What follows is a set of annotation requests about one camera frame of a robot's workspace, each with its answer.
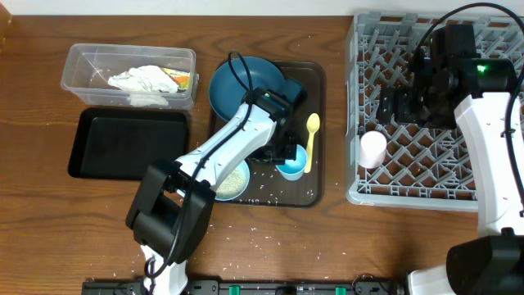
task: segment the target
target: plastic bin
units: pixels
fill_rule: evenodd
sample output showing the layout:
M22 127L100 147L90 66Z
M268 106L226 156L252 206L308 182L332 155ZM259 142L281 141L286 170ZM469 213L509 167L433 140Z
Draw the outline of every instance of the plastic bin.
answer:
M407 62L440 17L371 11L353 18L346 36L346 198L354 204L478 210L468 147L459 129L383 126L375 116L381 89L412 83ZM481 57L508 58L517 74L524 70L524 36L511 18L451 16L445 24L473 25ZM426 43L422 49L428 54ZM360 136L370 130L387 138L386 160L377 169L358 163Z
M131 107L130 94L157 97L169 105L150 108L190 109L195 103L198 74L196 54L191 49L148 46L75 44L71 47L62 74L61 86L90 105ZM189 88L177 93L130 92L112 87L107 80L132 67L162 66L190 73Z

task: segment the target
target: white plastic basket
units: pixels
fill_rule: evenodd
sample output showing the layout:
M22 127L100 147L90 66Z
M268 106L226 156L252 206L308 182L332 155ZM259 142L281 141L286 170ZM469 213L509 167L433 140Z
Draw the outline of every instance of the white plastic basket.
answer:
M468 149L460 130L382 126L375 118L381 89L411 83L406 64L439 18L368 12L353 19L346 36L346 197L354 204L477 211ZM522 70L524 36L512 19L451 17L442 25L446 23L472 24L477 52L483 58L508 58L517 74ZM383 165L366 170L358 163L359 137L372 129L384 133L388 152Z

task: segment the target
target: clear plastic container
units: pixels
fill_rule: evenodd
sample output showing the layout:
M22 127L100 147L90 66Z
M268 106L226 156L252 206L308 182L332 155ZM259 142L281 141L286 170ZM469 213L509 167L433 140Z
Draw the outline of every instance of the clear plastic container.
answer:
M131 107L131 94L158 98L168 105L151 104L144 107L190 109L195 103L198 74L195 72L196 54L191 49L158 48L148 46L75 44L71 47L62 74L61 86L91 105ZM107 80L130 68L161 66L190 73L189 87L177 93L124 91L110 86Z

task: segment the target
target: spoon head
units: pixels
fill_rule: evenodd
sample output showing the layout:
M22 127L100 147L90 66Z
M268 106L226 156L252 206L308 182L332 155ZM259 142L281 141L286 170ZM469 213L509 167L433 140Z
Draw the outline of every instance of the spoon head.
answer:
M320 128L320 117L317 113L313 113L309 116L306 127L310 133L315 133Z

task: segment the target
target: brown tray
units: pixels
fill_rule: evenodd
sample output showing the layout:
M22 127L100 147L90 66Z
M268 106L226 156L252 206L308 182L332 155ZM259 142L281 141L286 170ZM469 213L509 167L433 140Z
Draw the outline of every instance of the brown tray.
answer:
M273 61L286 78L293 78L305 87L307 96L295 109L291 130L305 148L308 131L305 123L311 113L320 117L320 129L315 135L311 171L297 181L285 180L275 165L250 163L251 179L247 189L230 203L258 206L311 207L324 194L324 144L326 115L326 74L313 62ZM226 122L211 111L209 137Z

